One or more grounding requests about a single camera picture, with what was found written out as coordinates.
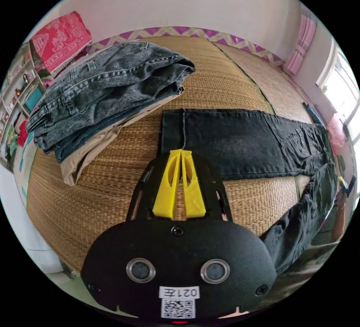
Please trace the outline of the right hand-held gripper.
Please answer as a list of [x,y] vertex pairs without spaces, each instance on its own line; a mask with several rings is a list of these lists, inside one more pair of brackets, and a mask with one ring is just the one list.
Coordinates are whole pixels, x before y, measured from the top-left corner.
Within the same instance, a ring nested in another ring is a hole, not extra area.
[[356,176],[355,175],[352,176],[349,185],[347,185],[346,181],[341,176],[338,178],[338,182],[339,182],[341,191],[343,193],[347,193],[347,197],[349,197],[349,195],[351,194],[353,187],[355,185]]

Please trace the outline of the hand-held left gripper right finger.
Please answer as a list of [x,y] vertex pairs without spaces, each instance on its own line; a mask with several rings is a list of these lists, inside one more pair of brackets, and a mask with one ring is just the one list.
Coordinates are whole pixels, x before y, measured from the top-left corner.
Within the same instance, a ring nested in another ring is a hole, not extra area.
[[203,218],[206,208],[191,151],[181,151],[181,170],[185,216],[187,219]]

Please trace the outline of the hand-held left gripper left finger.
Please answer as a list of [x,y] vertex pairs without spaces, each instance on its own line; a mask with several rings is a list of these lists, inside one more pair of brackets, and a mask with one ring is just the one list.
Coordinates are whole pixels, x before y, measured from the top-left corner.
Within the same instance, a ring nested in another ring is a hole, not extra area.
[[155,198],[152,212],[155,217],[173,219],[177,203],[177,188],[181,171],[181,150],[171,150]]

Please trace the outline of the person's right hand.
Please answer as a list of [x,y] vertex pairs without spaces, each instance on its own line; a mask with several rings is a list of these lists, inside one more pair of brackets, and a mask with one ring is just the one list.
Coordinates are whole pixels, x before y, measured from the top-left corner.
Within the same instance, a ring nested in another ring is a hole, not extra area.
[[335,202],[336,202],[335,205],[336,205],[337,211],[341,211],[344,209],[347,198],[348,198],[347,192],[344,190],[339,190],[339,192],[336,195],[336,200],[335,200]]

